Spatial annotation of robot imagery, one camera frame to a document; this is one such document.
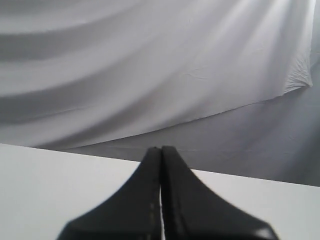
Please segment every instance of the white table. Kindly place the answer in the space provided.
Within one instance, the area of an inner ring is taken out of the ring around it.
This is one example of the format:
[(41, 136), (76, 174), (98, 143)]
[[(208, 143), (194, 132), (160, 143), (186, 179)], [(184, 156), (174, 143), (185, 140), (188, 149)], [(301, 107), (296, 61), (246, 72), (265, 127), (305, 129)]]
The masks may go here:
[[(0, 239), (55, 240), (105, 201), (138, 162), (0, 144)], [(273, 226), (281, 240), (320, 239), (320, 188), (194, 171), (217, 194)]]

